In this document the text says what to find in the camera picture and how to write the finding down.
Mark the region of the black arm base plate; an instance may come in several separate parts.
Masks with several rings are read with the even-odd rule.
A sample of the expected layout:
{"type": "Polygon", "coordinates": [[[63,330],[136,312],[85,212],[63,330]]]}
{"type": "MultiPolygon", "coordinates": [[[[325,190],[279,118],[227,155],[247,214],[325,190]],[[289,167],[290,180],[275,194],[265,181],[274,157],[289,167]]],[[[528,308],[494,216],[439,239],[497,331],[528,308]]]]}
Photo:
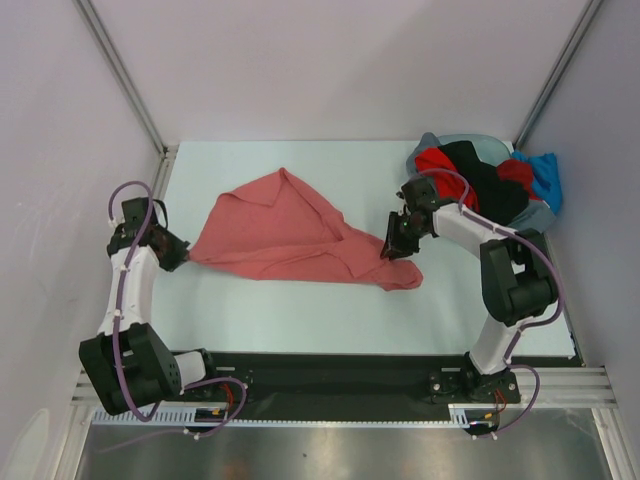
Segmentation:
{"type": "Polygon", "coordinates": [[[332,413],[349,419],[415,420],[440,405],[469,403],[486,409],[518,406],[515,373],[483,377],[468,357],[321,354],[205,354],[206,376],[165,401],[229,401],[236,416],[332,413]]]}

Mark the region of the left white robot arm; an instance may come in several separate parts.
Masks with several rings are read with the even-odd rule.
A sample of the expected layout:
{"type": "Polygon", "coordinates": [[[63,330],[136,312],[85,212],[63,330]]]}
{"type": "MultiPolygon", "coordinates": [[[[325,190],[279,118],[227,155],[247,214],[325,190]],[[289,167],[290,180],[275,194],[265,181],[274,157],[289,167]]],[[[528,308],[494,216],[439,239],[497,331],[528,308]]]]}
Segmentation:
{"type": "Polygon", "coordinates": [[[79,346],[79,358],[103,408],[111,415],[169,400],[187,389],[214,397],[220,374],[205,365],[202,350],[174,354],[151,325],[152,296],[160,271],[188,259],[188,243],[158,222],[159,200],[124,201],[124,219],[107,245],[112,282],[104,319],[95,337],[79,346]]]}

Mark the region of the pink t shirt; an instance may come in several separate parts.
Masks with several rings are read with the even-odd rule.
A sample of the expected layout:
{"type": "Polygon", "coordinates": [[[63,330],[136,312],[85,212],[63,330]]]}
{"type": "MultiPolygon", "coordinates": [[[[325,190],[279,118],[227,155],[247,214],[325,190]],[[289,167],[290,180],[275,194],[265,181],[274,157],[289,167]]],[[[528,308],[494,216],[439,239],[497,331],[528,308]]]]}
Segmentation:
{"type": "Polygon", "coordinates": [[[383,259],[381,239],[284,168],[221,194],[190,249],[190,261],[252,280],[375,285],[412,290],[411,261],[383,259]]]}

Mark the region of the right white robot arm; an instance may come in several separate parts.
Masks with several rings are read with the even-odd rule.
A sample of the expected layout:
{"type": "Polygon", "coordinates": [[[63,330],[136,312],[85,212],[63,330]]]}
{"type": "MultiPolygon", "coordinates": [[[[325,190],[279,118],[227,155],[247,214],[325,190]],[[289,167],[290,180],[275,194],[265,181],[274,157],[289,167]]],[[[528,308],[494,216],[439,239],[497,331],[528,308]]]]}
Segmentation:
{"type": "Polygon", "coordinates": [[[536,230],[516,231],[446,199],[427,177],[400,187],[403,210],[389,214],[381,256],[389,260],[419,252],[426,236],[448,239],[480,262],[481,293],[488,317],[468,352],[471,370],[461,376],[463,393],[484,401],[497,389],[496,374],[506,370],[521,335],[549,325],[564,309],[564,290],[536,230]]]}

